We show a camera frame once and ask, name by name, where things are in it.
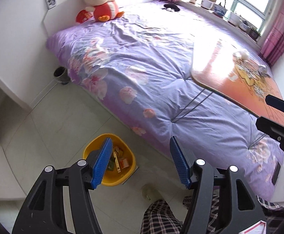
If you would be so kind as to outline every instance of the bed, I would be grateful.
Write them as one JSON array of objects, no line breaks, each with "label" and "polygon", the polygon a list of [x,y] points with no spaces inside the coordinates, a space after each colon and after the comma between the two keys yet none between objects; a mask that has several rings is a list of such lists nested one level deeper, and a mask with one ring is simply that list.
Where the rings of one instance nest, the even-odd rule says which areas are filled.
[{"label": "bed", "polygon": [[73,83],[154,148],[170,156],[169,139],[178,136],[211,165],[236,165],[252,190],[270,200],[275,166],[284,159],[278,143],[256,129],[255,116],[195,84],[190,71],[195,46],[214,37],[264,62],[228,30],[182,7],[163,10],[163,4],[127,6],[121,19],[62,30],[48,38],[47,48]]}]

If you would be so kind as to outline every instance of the power outlet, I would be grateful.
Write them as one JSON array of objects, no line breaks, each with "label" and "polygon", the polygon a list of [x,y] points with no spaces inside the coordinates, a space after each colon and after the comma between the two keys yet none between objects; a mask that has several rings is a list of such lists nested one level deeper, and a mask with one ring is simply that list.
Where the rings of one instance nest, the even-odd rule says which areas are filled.
[{"label": "power outlet", "polygon": [[56,0],[45,0],[48,9],[51,9],[56,6]]}]

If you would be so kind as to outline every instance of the stuffed toy chicken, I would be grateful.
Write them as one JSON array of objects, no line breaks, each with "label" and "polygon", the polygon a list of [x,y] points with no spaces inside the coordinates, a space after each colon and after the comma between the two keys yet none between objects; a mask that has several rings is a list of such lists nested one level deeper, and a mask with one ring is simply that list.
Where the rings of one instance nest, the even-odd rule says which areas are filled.
[{"label": "stuffed toy chicken", "polygon": [[86,11],[92,12],[97,22],[107,22],[123,16],[124,12],[119,12],[115,0],[84,0],[87,7]]}]

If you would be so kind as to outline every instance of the bed headboard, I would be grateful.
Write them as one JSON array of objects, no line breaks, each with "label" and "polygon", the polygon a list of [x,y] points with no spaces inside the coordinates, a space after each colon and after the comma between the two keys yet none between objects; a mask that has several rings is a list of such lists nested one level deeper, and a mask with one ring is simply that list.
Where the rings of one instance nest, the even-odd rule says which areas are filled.
[{"label": "bed headboard", "polygon": [[[116,0],[120,8],[150,1],[153,0]],[[84,10],[85,7],[86,5],[83,0],[67,0],[51,8],[43,21],[48,36],[76,25],[75,18],[79,11]]]}]

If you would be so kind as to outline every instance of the small table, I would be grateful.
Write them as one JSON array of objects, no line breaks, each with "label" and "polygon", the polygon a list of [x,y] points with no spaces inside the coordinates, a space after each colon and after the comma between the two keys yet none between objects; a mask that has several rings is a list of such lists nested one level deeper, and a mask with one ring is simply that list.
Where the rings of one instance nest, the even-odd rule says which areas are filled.
[{"label": "small table", "polygon": [[282,98],[274,79],[260,76],[256,61],[243,62],[234,56],[237,49],[233,45],[220,39],[203,41],[194,47],[193,81],[257,117],[264,116],[284,126],[284,113],[265,103],[268,94]]}]

